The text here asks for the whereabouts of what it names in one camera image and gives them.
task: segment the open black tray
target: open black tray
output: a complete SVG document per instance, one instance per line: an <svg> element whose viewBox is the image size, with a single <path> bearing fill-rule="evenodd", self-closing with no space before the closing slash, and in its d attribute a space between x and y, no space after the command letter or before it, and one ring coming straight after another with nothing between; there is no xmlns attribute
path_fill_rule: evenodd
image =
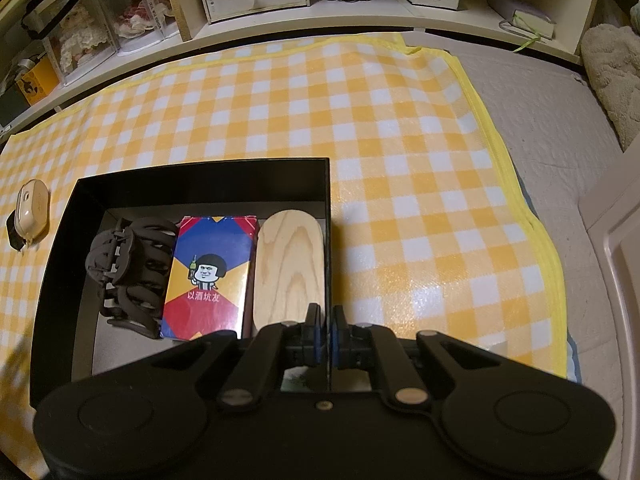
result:
<svg viewBox="0 0 640 480"><path fill-rule="evenodd" d="M328 158L223 160L119 171L78 180L44 274L31 346L30 404L91 374L98 299L84 259L95 235L119 218L256 215L300 209L324 232L324 304L331 304ZM142 336L134 334L137 340ZM164 346L153 347L151 352ZM130 356L135 360L145 353Z"/></svg>

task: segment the shelf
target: shelf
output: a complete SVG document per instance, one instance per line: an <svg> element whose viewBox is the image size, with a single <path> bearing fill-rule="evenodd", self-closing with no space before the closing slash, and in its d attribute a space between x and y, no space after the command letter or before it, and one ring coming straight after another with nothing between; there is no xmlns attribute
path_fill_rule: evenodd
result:
<svg viewBox="0 0 640 480"><path fill-rule="evenodd" d="M110 57L86 76L66 87L56 88L49 96L25 110L11 122L10 129L0 135L0 142L6 140L11 132L19 131L53 108L132 70L203 47L262 34L323 27L407 27L460 32L513 44L525 41L524 38L502 30L498 26L500 16L484 0L463 0L461 6L463 10L456 11L414 6L407 0L355 3L312 0L310 7L273 10L205 25L193 40L183 42L180 35L176 35L140 52ZM571 62L579 62L578 56L568 52L555 40L543 40L534 43L531 48Z"/></svg>

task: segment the yellow box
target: yellow box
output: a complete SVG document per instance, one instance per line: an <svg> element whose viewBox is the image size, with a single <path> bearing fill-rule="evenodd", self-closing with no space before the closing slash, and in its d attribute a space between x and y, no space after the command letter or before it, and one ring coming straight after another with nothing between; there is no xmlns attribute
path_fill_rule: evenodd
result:
<svg viewBox="0 0 640 480"><path fill-rule="evenodd" d="M43 57L38 64L17 81L20 92L30 105L36 104L44 96L58 86L58 76L51 66L48 57Z"/></svg>

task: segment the yellow and white checkered cloth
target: yellow and white checkered cloth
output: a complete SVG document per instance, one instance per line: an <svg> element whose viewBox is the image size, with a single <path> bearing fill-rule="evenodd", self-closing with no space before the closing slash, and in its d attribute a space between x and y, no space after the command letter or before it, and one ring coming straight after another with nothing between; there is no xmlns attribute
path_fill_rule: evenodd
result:
<svg viewBox="0 0 640 480"><path fill-rule="evenodd" d="M506 341L510 357L565 374L558 255L457 59L399 34L258 44L131 77L7 143L0 216L30 178L51 192L39 246L18 254L0 241L0 447L20 468L43 471L28 407L31 333L76 180L280 156L331 158L333 295L351 322Z"/></svg>

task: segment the screw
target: screw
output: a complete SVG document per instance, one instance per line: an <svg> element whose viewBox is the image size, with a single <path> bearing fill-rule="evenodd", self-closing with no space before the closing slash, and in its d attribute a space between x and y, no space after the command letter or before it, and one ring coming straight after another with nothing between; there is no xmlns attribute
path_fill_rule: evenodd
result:
<svg viewBox="0 0 640 480"><path fill-rule="evenodd" d="M332 410L333 407L334 404L330 400L319 400L316 402L316 408L321 412L328 412L329 410Z"/></svg>
<svg viewBox="0 0 640 480"><path fill-rule="evenodd" d="M220 399L229 406L245 406L254 400L254 396L247 390L234 388L224 392Z"/></svg>
<svg viewBox="0 0 640 480"><path fill-rule="evenodd" d="M428 398L427 392L420 388L402 388L396 392L396 400L403 404L422 404Z"/></svg>

